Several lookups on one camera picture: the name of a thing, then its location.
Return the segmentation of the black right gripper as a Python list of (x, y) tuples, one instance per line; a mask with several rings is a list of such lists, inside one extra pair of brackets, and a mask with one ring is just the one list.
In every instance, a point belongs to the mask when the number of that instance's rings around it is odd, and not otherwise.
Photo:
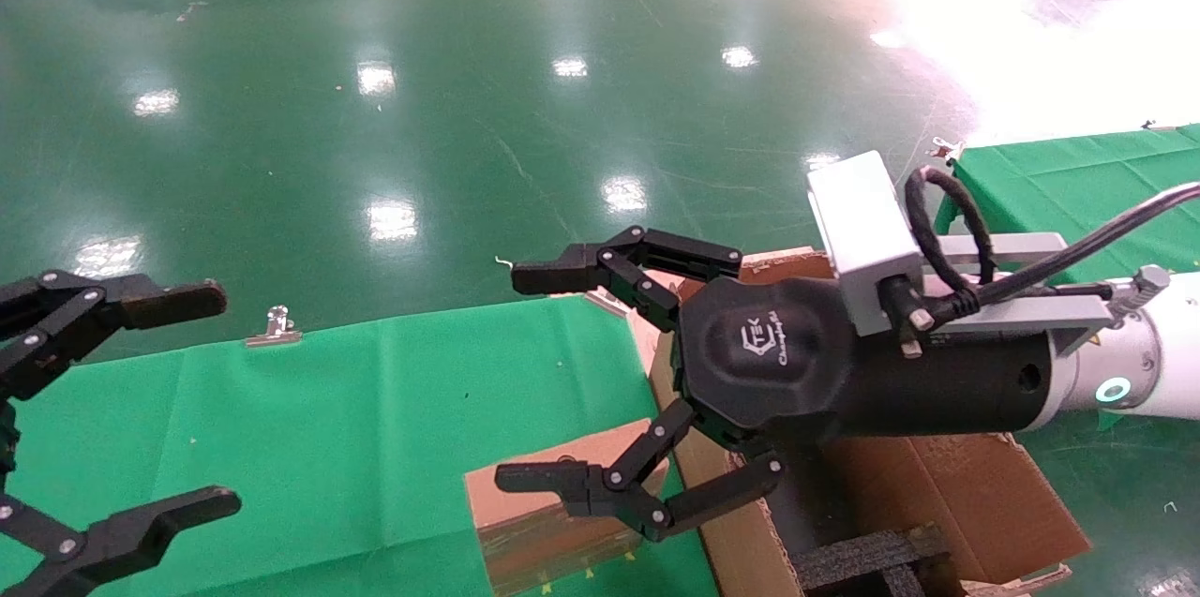
[[(604, 289), (664, 333), (677, 327), (676, 399), (607, 468), (588, 462), (502, 463), (504, 493), (552, 493), (572, 517), (613, 517), (652, 542), (728, 515), (775, 490), (772, 452), (661, 500), (646, 481), (695, 426), (726, 448), (775, 440), (1021, 432), (1046, 404), (1046, 334), (953, 337), (907, 358), (896, 334), (859, 336), (835, 282), (731, 279), (737, 248), (626, 227), (570, 245), (548, 263), (515, 263), (523, 295)], [(698, 281), (680, 304), (648, 271)]]

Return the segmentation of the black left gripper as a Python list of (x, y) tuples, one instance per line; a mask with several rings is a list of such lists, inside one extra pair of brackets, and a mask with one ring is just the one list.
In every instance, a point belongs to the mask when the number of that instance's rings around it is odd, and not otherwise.
[[(218, 316), (228, 298), (216, 281), (160, 287), (146, 275), (90, 279), (47, 271), (1, 290), (1, 477), (16, 470), (22, 432), (8, 400), (34, 399), (68, 367), (119, 331), (149, 331)], [(108, 515), (77, 531), (6, 493), (1, 532), (41, 555), (4, 596), (89, 596), (98, 586), (154, 569), (190, 529), (236, 515), (244, 500), (208, 486)]]

